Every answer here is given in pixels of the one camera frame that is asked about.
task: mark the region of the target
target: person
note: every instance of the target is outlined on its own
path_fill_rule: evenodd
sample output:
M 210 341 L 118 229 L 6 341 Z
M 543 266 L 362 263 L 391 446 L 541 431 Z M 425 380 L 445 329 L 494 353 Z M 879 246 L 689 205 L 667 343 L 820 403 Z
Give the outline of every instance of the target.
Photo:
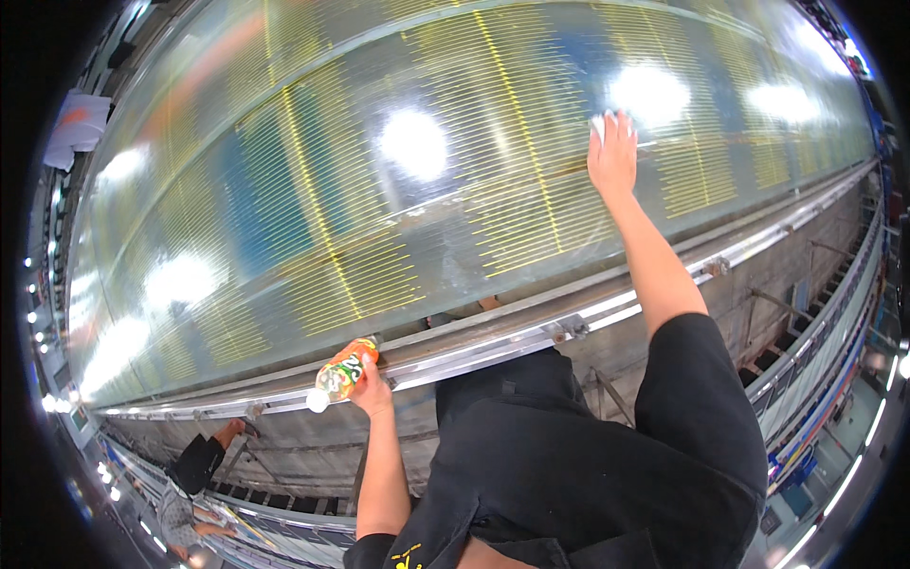
M 588 410 L 550 348 L 437 383 L 440 443 L 411 510 L 389 386 L 375 362 L 351 395 L 369 416 L 348 568 L 737 567 L 764 511 L 752 406 L 704 300 L 639 206 L 637 133 L 591 133 L 588 172 L 622 234 L 650 339 L 635 428 Z
M 158 501 L 158 524 L 168 549 L 184 561 L 189 557 L 187 549 L 203 535 L 236 535 L 233 529 L 210 523 L 219 522 L 218 516 L 193 505 L 193 496 L 205 489 L 231 442 L 242 432 L 259 436 L 253 425 L 242 419 L 231 419 L 208 439 L 196 435 L 180 458 L 166 468 L 169 480 Z M 197 522 L 196 515 L 209 522 Z

